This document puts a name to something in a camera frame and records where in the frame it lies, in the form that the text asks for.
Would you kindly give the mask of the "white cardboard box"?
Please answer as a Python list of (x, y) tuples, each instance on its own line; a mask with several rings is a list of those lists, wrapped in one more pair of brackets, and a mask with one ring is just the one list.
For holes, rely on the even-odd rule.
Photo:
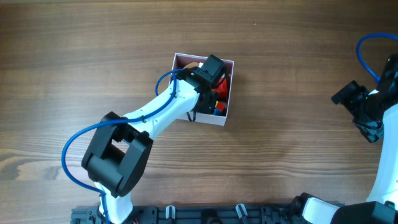
[[(187, 64), (192, 63), (192, 62), (204, 63), (206, 59), (207, 59), (207, 57), (203, 57), (203, 56), (175, 53), (172, 70), (178, 69), (178, 68), (183, 68), (184, 66), (186, 66)], [(229, 102), (230, 102), (230, 98), (231, 98), (231, 89), (232, 89), (233, 74), (234, 74), (234, 61), (226, 60), (226, 59), (223, 59), (223, 61), (227, 68), (226, 78), (228, 80), (229, 95), (228, 95), (227, 100), (222, 101), (222, 102), (225, 102), (227, 104), (227, 109), (224, 112), (223, 116), (215, 116), (213, 114), (203, 114), (203, 113), (197, 112), (195, 122), (214, 124), (214, 125), (218, 125), (218, 126), (225, 125), (225, 122), (228, 117)]]

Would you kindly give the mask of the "brown plush toy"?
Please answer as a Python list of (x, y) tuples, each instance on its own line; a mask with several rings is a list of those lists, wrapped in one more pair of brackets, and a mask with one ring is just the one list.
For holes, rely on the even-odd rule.
[(196, 68), (196, 67), (201, 67), (203, 64), (201, 62), (192, 62), (184, 66), (184, 69), (186, 68)]

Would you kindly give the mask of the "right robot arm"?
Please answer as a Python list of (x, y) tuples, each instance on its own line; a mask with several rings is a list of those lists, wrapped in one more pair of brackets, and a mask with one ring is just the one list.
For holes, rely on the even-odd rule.
[(397, 223), (397, 55), (387, 59), (377, 87), (369, 91), (352, 81), (331, 97), (353, 116), (370, 143), (382, 141), (372, 190), (363, 203), (337, 206), (302, 194), (290, 205), (289, 220), (307, 223)]

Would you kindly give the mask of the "colourful two-by-two puzzle cube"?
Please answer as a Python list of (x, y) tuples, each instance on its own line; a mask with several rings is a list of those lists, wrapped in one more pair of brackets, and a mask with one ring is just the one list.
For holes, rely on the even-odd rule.
[(227, 104), (225, 102), (217, 101), (215, 104), (213, 115), (223, 116), (226, 109), (227, 109)]

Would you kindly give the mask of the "red toy fire truck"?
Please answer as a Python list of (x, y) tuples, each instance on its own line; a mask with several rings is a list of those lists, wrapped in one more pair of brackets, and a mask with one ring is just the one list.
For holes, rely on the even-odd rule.
[(217, 94), (218, 101), (226, 101), (229, 95), (227, 78), (221, 78), (217, 86), (212, 89), (212, 91)]

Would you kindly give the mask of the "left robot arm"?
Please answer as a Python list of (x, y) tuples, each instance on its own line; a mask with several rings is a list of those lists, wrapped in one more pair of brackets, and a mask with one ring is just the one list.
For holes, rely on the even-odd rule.
[(125, 222), (133, 210), (131, 190), (141, 179), (156, 137), (183, 114), (212, 114), (216, 88), (228, 74), (225, 62), (210, 55), (198, 65), (172, 71), (169, 86), (140, 109), (105, 115), (81, 166), (104, 192), (99, 212), (110, 223)]

